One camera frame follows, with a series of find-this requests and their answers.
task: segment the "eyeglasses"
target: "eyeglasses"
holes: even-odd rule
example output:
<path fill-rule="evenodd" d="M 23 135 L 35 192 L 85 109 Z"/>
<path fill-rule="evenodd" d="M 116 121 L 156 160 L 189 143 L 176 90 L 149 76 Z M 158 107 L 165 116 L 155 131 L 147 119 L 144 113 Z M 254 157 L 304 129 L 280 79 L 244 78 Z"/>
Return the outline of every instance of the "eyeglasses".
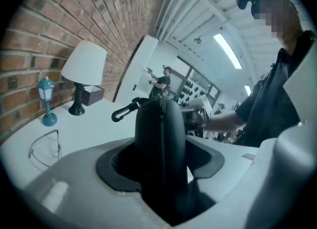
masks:
<path fill-rule="evenodd" d="M 56 134 L 57 134 L 57 158 L 58 158 L 58 160 L 63 156 L 62 153 L 61 153 L 62 146 L 61 146 L 61 143 L 60 143 L 60 137 L 59 137 L 58 130 L 53 130 L 53 131 L 51 131 L 51 132 L 48 132 L 48 133 L 46 133 L 46 134 L 40 136 L 39 138 L 37 138 L 36 140 L 33 141 L 33 143 L 32 143 L 31 146 L 30 146 L 29 153 L 28 153 L 28 158 L 29 158 L 29 159 L 31 158 L 31 156 L 33 156 L 33 157 L 34 157 L 38 162 L 40 162 L 42 165 L 44 165 L 44 166 L 46 166 L 46 167 L 50 167 L 48 164 L 46 164 L 46 163 L 40 161 L 40 160 L 35 156 L 34 150 L 33 150 L 33 145 L 34 145 L 37 141 L 39 141 L 40 139 L 42 139 L 42 138 L 44 138 L 44 137 L 46 137 L 46 136 L 48 136 L 48 135 L 50 135 L 50 134 L 52 134 L 52 133 L 54 133 L 54 132 L 56 132 Z"/>

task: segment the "ceiling light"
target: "ceiling light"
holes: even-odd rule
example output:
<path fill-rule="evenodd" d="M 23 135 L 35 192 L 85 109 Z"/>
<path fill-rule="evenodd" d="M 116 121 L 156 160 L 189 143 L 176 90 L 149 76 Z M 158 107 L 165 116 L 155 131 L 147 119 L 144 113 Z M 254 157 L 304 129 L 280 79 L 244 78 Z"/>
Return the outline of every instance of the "ceiling light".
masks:
<path fill-rule="evenodd" d="M 224 52 L 228 55 L 234 67 L 236 69 L 242 69 L 239 60 L 237 59 L 236 55 L 234 54 L 233 50 L 231 49 L 225 38 L 223 38 L 221 34 L 215 35 L 213 36 L 213 38 L 220 44 Z"/>
<path fill-rule="evenodd" d="M 251 88 L 249 86 L 244 86 L 247 93 L 248 93 L 248 96 L 251 94 Z"/>

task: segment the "blue lantern figurine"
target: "blue lantern figurine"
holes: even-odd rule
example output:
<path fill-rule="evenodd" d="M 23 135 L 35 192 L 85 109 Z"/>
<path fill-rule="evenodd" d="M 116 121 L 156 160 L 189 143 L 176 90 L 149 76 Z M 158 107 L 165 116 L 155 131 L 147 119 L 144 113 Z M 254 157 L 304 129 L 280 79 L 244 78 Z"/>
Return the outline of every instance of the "blue lantern figurine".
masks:
<path fill-rule="evenodd" d="M 46 76 L 38 82 L 36 87 L 39 89 L 41 100 L 45 103 L 46 114 L 43 116 L 43 124 L 45 126 L 53 126 L 57 122 L 57 117 L 51 112 L 49 101 L 52 99 L 55 83 Z"/>

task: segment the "man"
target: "man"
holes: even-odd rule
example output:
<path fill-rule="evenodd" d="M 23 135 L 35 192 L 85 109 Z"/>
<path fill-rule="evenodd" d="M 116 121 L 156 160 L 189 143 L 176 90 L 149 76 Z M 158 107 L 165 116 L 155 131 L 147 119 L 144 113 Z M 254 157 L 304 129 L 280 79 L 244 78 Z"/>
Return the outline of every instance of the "man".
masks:
<path fill-rule="evenodd" d="M 231 132 L 246 124 L 244 134 L 235 144 L 259 147 L 264 140 L 278 137 L 299 123 L 283 85 L 309 51 L 315 35 L 302 30 L 298 12 L 290 0 L 252 0 L 251 14 L 254 19 L 265 21 L 281 43 L 277 61 L 239 108 L 212 116 L 205 127 L 216 132 Z"/>
<path fill-rule="evenodd" d="M 153 88 L 151 90 L 150 93 L 150 98 L 158 95 L 158 94 L 162 94 L 165 90 L 166 87 L 168 87 L 170 85 L 170 74 L 171 74 L 172 69 L 167 66 L 164 67 L 164 71 L 163 77 L 157 78 L 151 71 L 151 69 L 148 68 L 148 73 L 151 75 L 151 77 L 156 81 L 156 82 L 152 82 L 150 81 L 150 84 L 153 85 Z"/>

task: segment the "small box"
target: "small box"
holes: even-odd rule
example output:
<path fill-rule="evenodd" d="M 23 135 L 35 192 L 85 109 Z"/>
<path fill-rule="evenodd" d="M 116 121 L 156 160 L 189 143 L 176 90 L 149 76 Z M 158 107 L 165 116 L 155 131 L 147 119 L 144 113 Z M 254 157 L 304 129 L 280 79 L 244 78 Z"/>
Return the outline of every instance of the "small box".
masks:
<path fill-rule="evenodd" d="M 90 106 L 104 97 L 105 90 L 98 86 L 86 86 L 81 94 L 82 103 Z"/>

